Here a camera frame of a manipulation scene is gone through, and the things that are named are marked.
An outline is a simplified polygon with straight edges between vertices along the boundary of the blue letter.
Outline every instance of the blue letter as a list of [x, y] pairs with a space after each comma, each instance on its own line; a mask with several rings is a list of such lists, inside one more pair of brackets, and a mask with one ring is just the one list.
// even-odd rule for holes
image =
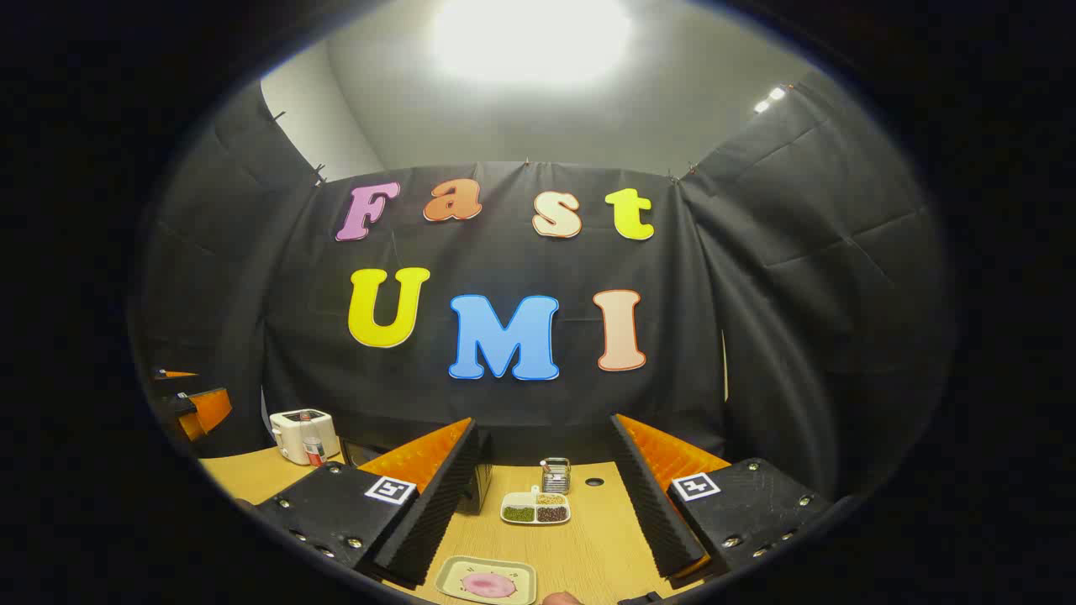
[[515, 378], [553, 380], [561, 375], [561, 369], [553, 365], [552, 347], [553, 313], [560, 308], [556, 298], [527, 296], [515, 308], [508, 327], [500, 327], [500, 320], [485, 296], [456, 296], [449, 307], [459, 316], [456, 363], [449, 366], [452, 378], [482, 378], [485, 368], [478, 364], [478, 349], [482, 349], [490, 371], [497, 378], [505, 376], [516, 349], [520, 363], [512, 368]]

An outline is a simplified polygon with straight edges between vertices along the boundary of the green beans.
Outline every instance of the green beans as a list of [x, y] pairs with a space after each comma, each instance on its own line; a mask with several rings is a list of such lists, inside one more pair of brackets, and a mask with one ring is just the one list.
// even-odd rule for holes
[[509, 521], [534, 521], [535, 509], [530, 507], [506, 506], [501, 511]]

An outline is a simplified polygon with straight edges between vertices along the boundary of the hand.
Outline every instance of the hand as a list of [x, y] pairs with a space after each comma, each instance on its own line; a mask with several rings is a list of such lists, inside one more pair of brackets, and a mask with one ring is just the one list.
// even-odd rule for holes
[[583, 605], [570, 592], [554, 592], [541, 600], [541, 605]]

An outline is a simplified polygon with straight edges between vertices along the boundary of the plate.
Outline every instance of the plate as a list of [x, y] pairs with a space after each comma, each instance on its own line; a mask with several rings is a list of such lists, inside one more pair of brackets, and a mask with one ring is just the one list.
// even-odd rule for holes
[[[515, 592], [508, 596], [480, 596], [464, 588], [463, 579], [471, 574], [496, 574], [515, 585]], [[441, 565], [434, 582], [437, 590], [476, 603], [494, 605], [530, 605], [538, 599], [538, 581], [534, 567], [513, 561], [494, 561], [476, 557], [455, 555]]]
[[[551, 496], [558, 497], [562, 500], [563, 504], [537, 504], [538, 496]], [[535, 511], [534, 521], [514, 521], [505, 517], [505, 508], [533, 508]], [[564, 519], [560, 521], [539, 521], [538, 511], [543, 508], [557, 508], [564, 507], [567, 515]], [[564, 523], [568, 519], [571, 519], [571, 505], [568, 504], [568, 496], [564, 494], [554, 493], [542, 493], [538, 491], [538, 486], [533, 486], [529, 492], [510, 492], [505, 494], [505, 497], [500, 501], [500, 519], [508, 523], [516, 523], [520, 525], [555, 525], [557, 523]]]

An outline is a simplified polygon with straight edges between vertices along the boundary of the metal container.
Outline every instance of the metal container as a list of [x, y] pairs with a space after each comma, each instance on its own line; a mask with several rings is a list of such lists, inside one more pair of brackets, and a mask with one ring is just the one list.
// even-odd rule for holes
[[547, 458], [538, 463], [541, 467], [541, 491], [557, 494], [568, 493], [571, 487], [571, 463], [566, 458]]

